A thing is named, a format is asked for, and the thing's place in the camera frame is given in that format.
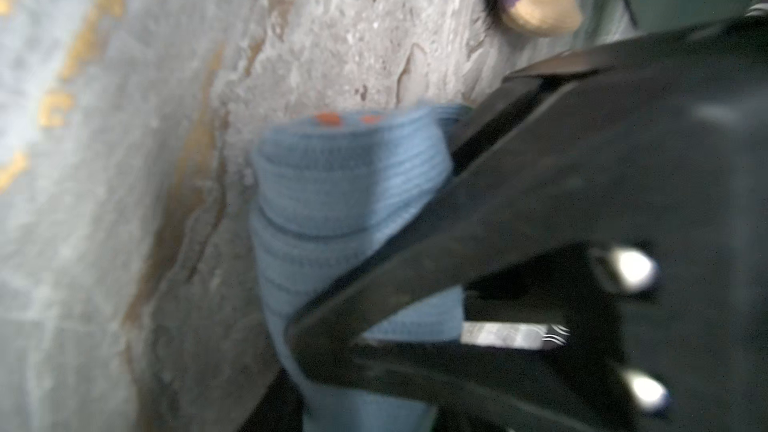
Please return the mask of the blue orange striped sock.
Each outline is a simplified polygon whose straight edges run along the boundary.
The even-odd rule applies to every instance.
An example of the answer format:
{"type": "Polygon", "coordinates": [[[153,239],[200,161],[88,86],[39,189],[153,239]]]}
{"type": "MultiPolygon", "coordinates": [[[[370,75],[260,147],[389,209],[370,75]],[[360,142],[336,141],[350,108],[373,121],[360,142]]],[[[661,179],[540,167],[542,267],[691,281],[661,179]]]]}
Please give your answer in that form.
{"type": "Polygon", "coordinates": [[[306,431],[427,431],[418,401],[321,385],[285,340],[289,318],[414,219],[451,175],[447,137],[463,104],[322,113],[271,127],[251,155],[249,214],[265,321],[303,400],[306,431]]]}

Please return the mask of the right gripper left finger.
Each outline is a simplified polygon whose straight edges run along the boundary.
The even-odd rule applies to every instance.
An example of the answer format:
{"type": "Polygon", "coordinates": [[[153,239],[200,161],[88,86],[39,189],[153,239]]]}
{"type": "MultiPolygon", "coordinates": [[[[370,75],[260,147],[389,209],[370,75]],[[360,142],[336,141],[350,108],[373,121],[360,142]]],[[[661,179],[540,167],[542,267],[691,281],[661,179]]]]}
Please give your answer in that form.
{"type": "Polygon", "coordinates": [[[301,432],[302,413],[301,394],[287,372],[281,370],[238,431],[301,432]]]}

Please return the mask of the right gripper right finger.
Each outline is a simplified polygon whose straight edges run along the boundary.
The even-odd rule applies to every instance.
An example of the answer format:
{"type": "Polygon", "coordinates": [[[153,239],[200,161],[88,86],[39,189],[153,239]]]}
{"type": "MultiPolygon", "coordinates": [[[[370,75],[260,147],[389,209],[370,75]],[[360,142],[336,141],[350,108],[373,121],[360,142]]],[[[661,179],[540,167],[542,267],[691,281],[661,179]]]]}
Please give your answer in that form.
{"type": "Polygon", "coordinates": [[[514,431],[767,427],[767,21],[509,74],[448,186],[289,322],[311,379],[514,431]]]}

